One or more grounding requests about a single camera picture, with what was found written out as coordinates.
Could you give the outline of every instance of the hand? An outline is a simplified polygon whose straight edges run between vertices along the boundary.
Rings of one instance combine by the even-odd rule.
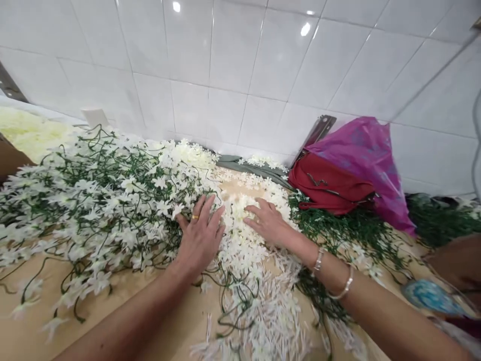
[[[214,259],[225,230],[224,225],[219,226],[225,207],[216,210],[209,220],[215,195],[210,196],[207,201],[205,198],[205,195],[202,195],[194,206],[190,223],[182,214],[176,217],[183,235],[175,260],[187,267],[193,277],[201,274]]]
[[[254,213],[258,220],[244,218],[244,223],[251,226],[254,231],[265,238],[268,244],[289,248],[289,239],[294,233],[297,233],[283,219],[281,213],[276,210],[276,206],[271,202],[267,202],[263,198],[256,198],[260,208],[256,206],[247,206],[246,211]]]

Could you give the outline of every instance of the left hand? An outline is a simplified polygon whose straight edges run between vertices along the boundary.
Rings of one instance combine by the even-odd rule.
[[[206,196],[202,195],[195,204],[190,222],[182,214],[176,217],[183,235],[175,260],[188,267],[193,277],[201,274],[214,259],[225,230],[225,225],[219,226],[225,207],[216,210],[209,220],[215,195],[210,196],[207,201],[205,198]]]

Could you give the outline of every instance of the forearm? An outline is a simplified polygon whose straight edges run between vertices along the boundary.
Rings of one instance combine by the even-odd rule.
[[[290,236],[290,250],[312,269],[318,256],[317,245],[300,233]],[[325,252],[316,277],[337,295],[349,278],[349,267]],[[467,351],[394,294],[358,271],[353,278],[341,304],[391,359],[471,359]]]
[[[174,261],[162,275],[62,352],[56,361],[135,359],[192,281],[190,271]]]

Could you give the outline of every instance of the wall tile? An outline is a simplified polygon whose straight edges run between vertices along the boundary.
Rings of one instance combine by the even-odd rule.
[[[164,10],[157,0],[119,0],[118,12],[132,70],[169,77]]]
[[[320,16],[326,0],[269,0],[269,8]]]
[[[213,0],[164,3],[170,78],[209,85]]]
[[[287,100],[317,19],[267,9],[249,93]]]
[[[259,7],[223,1],[214,3],[211,86],[247,94],[264,13]]]
[[[4,0],[0,46],[91,62],[69,0]]]
[[[144,122],[132,73],[61,60],[79,108],[102,108],[120,130],[144,135]]]
[[[209,88],[171,81],[175,130],[198,138],[205,138]]]
[[[478,0],[456,0],[431,36],[440,40],[463,43],[475,33],[470,29],[480,14],[481,2]]]
[[[480,84],[481,53],[467,49],[395,122],[475,138],[472,108]]]
[[[323,18],[373,27],[389,0],[327,0]]]
[[[329,110],[369,115],[422,43],[414,36],[373,30],[334,96]]]
[[[289,101],[326,109],[370,31],[321,19]]]
[[[162,139],[164,132],[175,132],[170,80],[136,73],[134,80],[147,136]]]
[[[455,0],[390,0],[376,27],[394,33],[427,37]]]
[[[236,144],[247,95],[209,88],[206,138]]]
[[[272,150],[296,155],[317,118],[323,114],[321,109],[287,103],[275,132],[276,144]]]
[[[458,44],[426,40],[371,109],[370,114],[392,120],[395,114],[416,94],[459,50]],[[413,121],[420,120],[420,115]]]
[[[115,2],[72,0],[95,64],[130,70]]]
[[[401,186],[405,193],[427,193],[432,196],[441,194],[441,188],[438,185],[414,179],[402,178]]]
[[[272,150],[275,133],[286,103],[249,95],[240,129],[238,145]]]
[[[72,114],[70,86],[56,58],[0,48],[0,61],[31,103]]]
[[[237,154],[237,145],[235,144],[222,143],[222,142],[208,139],[207,148],[212,149],[213,151],[219,154],[229,154],[229,155]]]
[[[445,194],[472,192],[476,139],[391,124],[391,140],[402,177],[440,185]]]

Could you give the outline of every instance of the gray cloth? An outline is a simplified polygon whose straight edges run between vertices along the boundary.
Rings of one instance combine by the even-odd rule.
[[[282,185],[287,189],[293,189],[289,183],[287,183],[287,180],[281,178],[283,175],[286,175],[282,170],[278,168],[272,169],[268,165],[252,165],[248,164],[247,162],[244,164],[239,164],[238,161],[240,159],[242,159],[242,157],[237,155],[221,155],[217,165],[232,170],[260,175],[262,178],[270,178],[273,182]]]

